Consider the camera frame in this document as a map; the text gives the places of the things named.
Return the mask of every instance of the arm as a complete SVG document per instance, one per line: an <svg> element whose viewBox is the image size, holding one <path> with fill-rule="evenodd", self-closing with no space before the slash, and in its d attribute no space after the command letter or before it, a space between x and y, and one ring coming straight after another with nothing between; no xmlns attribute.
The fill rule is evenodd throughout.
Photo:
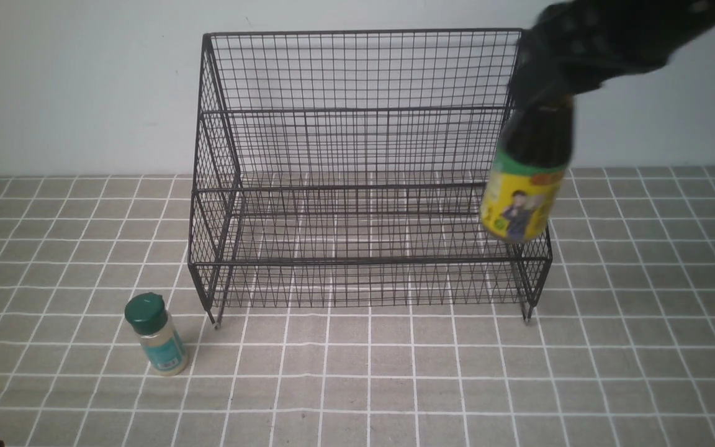
<svg viewBox="0 0 715 447"><path fill-rule="evenodd" d="M649 73L715 26L715 0L573 0L545 8L518 42L515 108Z"/></svg>

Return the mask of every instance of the jar label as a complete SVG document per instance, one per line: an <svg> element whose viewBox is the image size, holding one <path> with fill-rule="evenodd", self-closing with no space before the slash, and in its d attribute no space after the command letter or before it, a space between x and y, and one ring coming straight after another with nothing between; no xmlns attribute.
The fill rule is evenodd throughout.
<svg viewBox="0 0 715 447"><path fill-rule="evenodd" d="M499 151L479 205L482 224L513 243L538 237L545 230L563 177L563 169L522 168Z"/></svg>
<svg viewBox="0 0 715 447"><path fill-rule="evenodd" d="M186 351L178 332L173 332L173 337L159 346L143 346L142 349L148 356L151 365L159 371L170 371L184 361Z"/></svg>

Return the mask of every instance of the wire rack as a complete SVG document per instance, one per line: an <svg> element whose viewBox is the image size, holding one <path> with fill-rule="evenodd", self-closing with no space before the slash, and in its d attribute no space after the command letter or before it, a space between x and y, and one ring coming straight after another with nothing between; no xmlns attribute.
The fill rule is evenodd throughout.
<svg viewBox="0 0 715 447"><path fill-rule="evenodd" d="M207 34L188 261L204 309L519 303L545 235L477 210L518 29Z"/></svg>

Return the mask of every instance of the green cap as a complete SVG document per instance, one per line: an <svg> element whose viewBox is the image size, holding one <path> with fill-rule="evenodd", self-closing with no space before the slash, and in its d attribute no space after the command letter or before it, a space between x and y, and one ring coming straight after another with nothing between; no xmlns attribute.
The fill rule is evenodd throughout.
<svg viewBox="0 0 715 447"><path fill-rule="evenodd" d="M167 311L161 295L139 294L125 305L125 320L140 335L158 333L167 324Z"/></svg>

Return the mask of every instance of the rack leg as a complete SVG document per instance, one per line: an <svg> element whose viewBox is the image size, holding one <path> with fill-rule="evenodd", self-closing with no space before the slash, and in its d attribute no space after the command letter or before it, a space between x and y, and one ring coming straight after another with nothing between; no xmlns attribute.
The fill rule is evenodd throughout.
<svg viewBox="0 0 715 447"><path fill-rule="evenodd" d="M520 312L523 314L523 322L528 323L531 319L531 311L526 309L526 302L520 302Z"/></svg>

